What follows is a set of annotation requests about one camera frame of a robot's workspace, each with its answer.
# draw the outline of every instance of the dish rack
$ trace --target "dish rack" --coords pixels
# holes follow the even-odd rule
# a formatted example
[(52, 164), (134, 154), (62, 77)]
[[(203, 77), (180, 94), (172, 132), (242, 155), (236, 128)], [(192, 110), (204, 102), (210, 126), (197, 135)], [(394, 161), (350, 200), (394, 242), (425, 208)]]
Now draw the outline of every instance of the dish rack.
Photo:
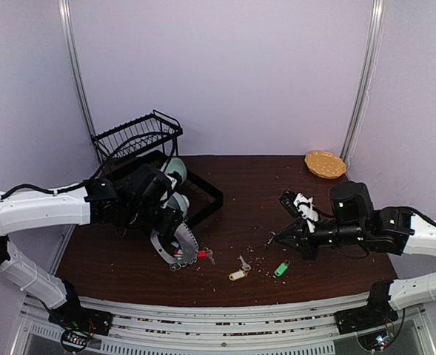
[[(103, 176), (117, 181), (148, 163), (160, 169), (170, 154), (178, 156), (178, 137), (183, 134), (180, 123), (173, 117), (153, 110), (149, 115), (117, 126), (91, 140), (103, 161), (107, 160)], [(202, 177), (188, 170), (187, 181), (177, 191), (187, 196), (190, 208), (186, 223), (190, 228), (218, 211), (224, 203), (223, 193)]]

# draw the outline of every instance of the wall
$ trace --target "wall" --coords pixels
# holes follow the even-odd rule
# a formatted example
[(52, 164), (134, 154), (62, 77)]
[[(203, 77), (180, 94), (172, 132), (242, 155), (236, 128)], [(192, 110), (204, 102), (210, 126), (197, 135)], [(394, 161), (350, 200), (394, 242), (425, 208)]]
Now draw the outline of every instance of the wall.
[(181, 154), (339, 153), (372, 1), (81, 0), (71, 13), (98, 132), (159, 109)]
[[(19, 183), (54, 187), (95, 166), (75, 97), (56, 0), (0, 1), (0, 190)], [(48, 268), (62, 227), (13, 234)], [(0, 279), (0, 354), (24, 295)]]
[[(369, 105), (349, 175), (376, 207), (410, 205), (436, 219), (436, 1), (388, 1)], [(393, 257), (399, 277), (436, 258)], [(436, 302), (427, 304), (436, 333)]]

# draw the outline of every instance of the brown tabletop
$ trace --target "brown tabletop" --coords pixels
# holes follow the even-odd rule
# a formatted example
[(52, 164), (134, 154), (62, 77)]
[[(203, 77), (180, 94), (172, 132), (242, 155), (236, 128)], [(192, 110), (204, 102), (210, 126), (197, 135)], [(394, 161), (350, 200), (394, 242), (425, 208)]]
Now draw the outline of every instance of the brown tabletop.
[[(200, 259), (171, 272), (147, 236), (129, 230), (115, 236), (113, 226), (81, 226), (73, 232), (58, 276), (68, 279), (81, 296), (103, 300), (174, 306), (239, 306), (322, 300), (368, 291), (375, 281), (396, 278), (386, 254), (351, 259), (322, 248), (316, 261), (274, 244), (265, 250), (270, 231), (292, 222), (278, 202), (285, 189), (313, 196), (330, 212), (328, 191), (342, 181), (311, 174), (303, 157), (199, 156), (184, 158), (189, 170), (224, 193), (224, 207), (193, 229), (201, 247), (214, 251), (215, 265)], [(345, 248), (352, 256), (359, 248)], [(246, 278), (231, 282), (239, 255), (251, 264)], [(285, 260), (284, 276), (273, 271)]]

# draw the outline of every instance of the metal key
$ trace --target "metal key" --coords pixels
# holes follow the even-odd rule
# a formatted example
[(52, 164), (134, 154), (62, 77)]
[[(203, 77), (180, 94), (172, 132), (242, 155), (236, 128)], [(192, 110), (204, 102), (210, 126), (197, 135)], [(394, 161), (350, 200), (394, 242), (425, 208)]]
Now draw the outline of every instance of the metal key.
[(242, 255), (239, 255), (239, 259), (241, 259), (242, 269), (245, 272), (248, 272), (251, 269), (250, 265), (248, 263), (246, 263), (246, 260), (244, 260)]
[(206, 252), (206, 256), (207, 256), (207, 258), (209, 259), (209, 261), (211, 261), (211, 263), (213, 264), (213, 265), (216, 265), (216, 262), (215, 262), (215, 258), (212, 256), (212, 250), (211, 249), (208, 249), (208, 248), (203, 248), (203, 250), (205, 250), (205, 252)]

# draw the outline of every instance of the green key tag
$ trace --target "green key tag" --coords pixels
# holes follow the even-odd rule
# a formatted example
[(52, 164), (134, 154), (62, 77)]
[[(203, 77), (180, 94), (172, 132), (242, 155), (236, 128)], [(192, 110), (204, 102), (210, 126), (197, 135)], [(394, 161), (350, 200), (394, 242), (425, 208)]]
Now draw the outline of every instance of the green key tag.
[(274, 272), (274, 275), (276, 277), (280, 277), (283, 274), (285, 274), (285, 271), (289, 268), (290, 261), (285, 260), (283, 263), (280, 264), (280, 266), (277, 267), (277, 269)]

